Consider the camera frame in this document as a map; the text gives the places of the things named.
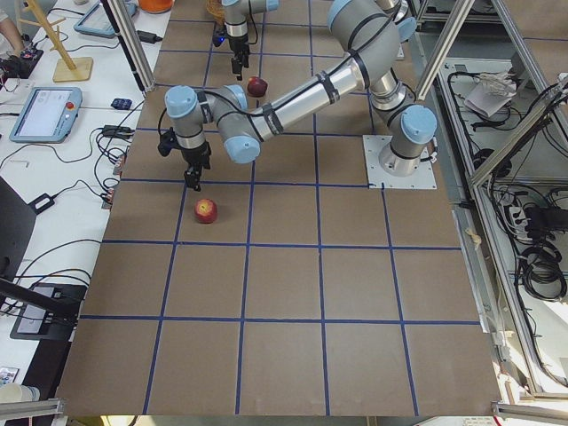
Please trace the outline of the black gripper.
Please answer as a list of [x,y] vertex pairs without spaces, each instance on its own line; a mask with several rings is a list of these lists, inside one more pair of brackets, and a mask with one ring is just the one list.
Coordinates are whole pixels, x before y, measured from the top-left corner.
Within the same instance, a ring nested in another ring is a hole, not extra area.
[[210,169],[211,148],[209,142],[203,142],[195,148],[182,148],[181,154],[187,162],[184,172],[185,185],[195,192],[201,191],[202,169]]
[[247,35],[229,35],[228,41],[233,52],[233,57],[231,58],[233,75],[238,81],[242,81],[243,69],[249,67],[249,37]]

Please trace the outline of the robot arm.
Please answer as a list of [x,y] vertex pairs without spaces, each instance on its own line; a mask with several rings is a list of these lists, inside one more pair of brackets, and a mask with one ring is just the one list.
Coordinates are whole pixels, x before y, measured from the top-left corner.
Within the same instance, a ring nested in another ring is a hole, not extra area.
[[254,111],[248,110],[239,85],[211,91],[184,85],[168,89],[163,112],[172,125],[161,133],[158,151],[162,156],[173,150],[182,154],[187,187],[200,190],[201,174],[210,167],[204,124],[217,126],[233,162],[247,164],[260,155],[263,142],[358,90],[370,92],[373,109],[390,129],[390,141],[378,155],[380,168],[396,178],[408,178],[419,169],[422,153],[434,138],[437,118],[416,103],[392,69],[399,46],[414,34],[415,18],[395,22],[375,1],[334,1],[327,27],[343,48],[342,59]]
[[[416,30],[416,20],[406,18],[406,12],[400,12],[405,1],[369,1],[378,10],[381,17],[392,21],[399,33],[400,41],[406,41]],[[238,81],[242,80],[242,69],[249,67],[251,44],[258,39],[254,15],[276,11],[279,1],[222,1],[224,13],[223,23],[212,36],[213,44],[218,47],[227,40],[233,57],[231,58],[232,73]]]

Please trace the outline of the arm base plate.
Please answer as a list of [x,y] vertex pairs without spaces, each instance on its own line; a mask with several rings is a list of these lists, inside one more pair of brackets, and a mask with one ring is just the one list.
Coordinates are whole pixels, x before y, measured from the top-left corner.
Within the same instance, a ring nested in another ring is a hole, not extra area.
[[372,189],[436,190],[432,162],[427,149],[421,156],[403,159],[391,150],[391,136],[364,135],[368,186]]

